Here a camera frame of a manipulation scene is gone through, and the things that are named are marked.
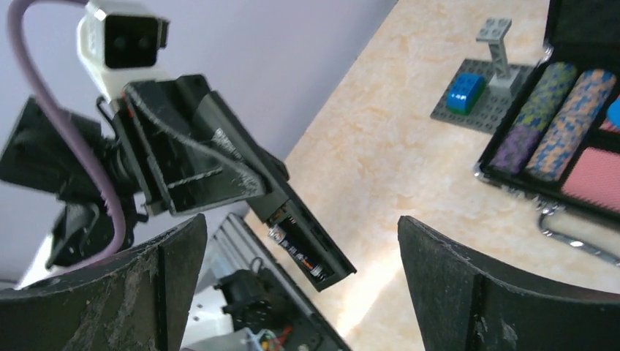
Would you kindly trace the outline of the black AAA battery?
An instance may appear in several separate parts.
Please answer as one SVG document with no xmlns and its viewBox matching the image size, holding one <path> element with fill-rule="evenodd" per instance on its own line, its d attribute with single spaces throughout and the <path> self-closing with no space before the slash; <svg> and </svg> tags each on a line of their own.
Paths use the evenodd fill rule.
<svg viewBox="0 0 620 351">
<path fill-rule="evenodd" d="M 268 231 L 268 237 L 284 249 L 297 263 L 317 281 L 325 279 L 325 269 L 317 261 L 317 258 L 299 240 L 294 238 L 278 225 L 272 226 Z"/>
</svg>

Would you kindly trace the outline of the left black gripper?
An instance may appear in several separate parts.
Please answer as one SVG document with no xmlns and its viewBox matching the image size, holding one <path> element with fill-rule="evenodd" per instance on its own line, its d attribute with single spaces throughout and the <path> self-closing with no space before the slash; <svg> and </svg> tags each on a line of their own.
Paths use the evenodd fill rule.
<svg viewBox="0 0 620 351">
<path fill-rule="evenodd" d="M 265 194 L 265 184 L 224 131 L 199 109 L 202 75 L 125 85 L 113 101 L 121 156 L 115 177 L 140 190 L 150 216 L 195 214 Z"/>
</svg>

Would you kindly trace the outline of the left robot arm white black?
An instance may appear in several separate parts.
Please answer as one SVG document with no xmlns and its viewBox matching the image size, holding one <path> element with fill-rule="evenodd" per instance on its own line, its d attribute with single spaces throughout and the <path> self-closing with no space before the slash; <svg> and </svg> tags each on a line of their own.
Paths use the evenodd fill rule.
<svg viewBox="0 0 620 351">
<path fill-rule="evenodd" d="M 105 137 L 97 121 L 72 114 L 121 201 L 123 249 L 133 244 L 136 224 L 157 214 L 195 214 L 265 193 L 260 174 L 216 125 L 210 97 L 202 75 L 130 83 L 107 116 L 113 137 Z M 47 268 L 69 267 L 112 242 L 113 223 L 98 189 L 35 99 L 25 104 L 4 147 L 1 179 L 64 203 Z"/>
</svg>

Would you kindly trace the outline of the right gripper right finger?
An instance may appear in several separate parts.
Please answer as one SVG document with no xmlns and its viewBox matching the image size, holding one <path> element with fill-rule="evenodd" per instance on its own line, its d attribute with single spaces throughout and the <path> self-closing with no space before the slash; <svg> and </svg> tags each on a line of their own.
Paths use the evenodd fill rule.
<svg viewBox="0 0 620 351">
<path fill-rule="evenodd" d="M 547 279 L 410 217 L 398 241 L 427 350 L 617 350 L 619 296 Z"/>
</svg>

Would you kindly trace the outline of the black remote control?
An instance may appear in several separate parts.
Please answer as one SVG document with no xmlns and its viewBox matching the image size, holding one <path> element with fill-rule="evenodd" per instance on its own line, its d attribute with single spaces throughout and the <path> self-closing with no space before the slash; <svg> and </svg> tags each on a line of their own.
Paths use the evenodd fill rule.
<svg viewBox="0 0 620 351">
<path fill-rule="evenodd" d="M 259 220 L 269 229 L 278 225 L 290 233 L 315 255 L 325 269 L 326 277 L 319 282 L 291 257 L 314 289 L 320 292 L 356 273 L 355 266 L 289 185 L 283 171 L 276 166 L 276 160 L 255 142 L 219 93 L 211 91 L 206 94 L 197 112 L 211 128 L 223 132 L 241 155 L 243 163 L 261 177 L 266 186 L 265 194 L 248 200 Z"/>
</svg>

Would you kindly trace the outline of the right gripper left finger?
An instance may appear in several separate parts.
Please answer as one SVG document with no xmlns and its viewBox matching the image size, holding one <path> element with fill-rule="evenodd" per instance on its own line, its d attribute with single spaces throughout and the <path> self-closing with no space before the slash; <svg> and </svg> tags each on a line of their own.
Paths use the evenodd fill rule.
<svg viewBox="0 0 620 351">
<path fill-rule="evenodd" d="M 208 240 L 198 214 L 94 265 L 1 291 L 3 350 L 179 350 Z"/>
</svg>

